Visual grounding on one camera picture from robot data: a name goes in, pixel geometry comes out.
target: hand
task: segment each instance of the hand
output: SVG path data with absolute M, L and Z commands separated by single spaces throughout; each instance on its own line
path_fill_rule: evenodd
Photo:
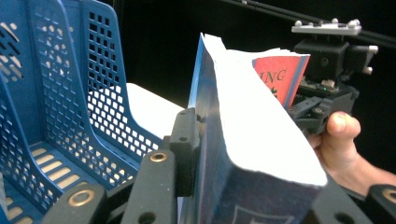
M 396 186 L 396 175 L 374 167 L 356 149 L 353 140 L 361 132 L 358 120 L 344 112 L 330 115 L 326 131 L 308 141 L 323 168 L 339 184 L 367 195 L 374 184 Z

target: blue plastic basket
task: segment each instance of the blue plastic basket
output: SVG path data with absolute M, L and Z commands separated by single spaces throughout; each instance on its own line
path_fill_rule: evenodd
M 65 4 L 67 13 L 58 0 L 0 0 L 0 168 L 8 209 L 21 210 L 11 222 L 39 223 L 75 185 L 133 178 L 161 141 L 130 115 L 114 12 Z M 73 10 L 91 27 L 84 35 L 68 23 Z M 87 49 L 76 57 L 73 46 Z
M 105 145 L 111 144 L 141 162 L 144 155 L 158 149 L 162 139 L 132 117 L 116 13 L 97 1 L 62 2 L 73 30 L 93 130 Z

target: blue book cover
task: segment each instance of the blue book cover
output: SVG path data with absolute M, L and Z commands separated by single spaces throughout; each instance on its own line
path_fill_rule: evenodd
M 209 37 L 201 36 L 191 85 L 201 154 L 181 221 L 300 223 L 326 175 L 251 61 L 232 61 Z

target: red book cover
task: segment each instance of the red book cover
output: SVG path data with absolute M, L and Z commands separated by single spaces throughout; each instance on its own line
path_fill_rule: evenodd
M 253 60 L 253 67 L 262 82 L 277 100 L 290 107 L 297 92 L 309 55 L 268 56 Z

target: black background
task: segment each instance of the black background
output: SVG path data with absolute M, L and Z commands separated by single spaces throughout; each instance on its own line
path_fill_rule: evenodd
M 364 30 L 396 37 L 396 1 L 261 2 L 323 20 L 359 19 Z M 303 38 L 290 31 L 293 21 L 220 0 L 124 1 L 118 13 L 128 81 L 184 107 L 190 94 L 200 32 L 221 36 L 228 49 L 247 51 L 292 49 Z M 395 49 L 380 47 L 370 64 L 373 74 L 356 75 L 347 83 L 361 92 L 353 110 L 362 127 L 356 139 L 359 152 L 374 165 L 393 173 L 396 173 L 395 59 Z

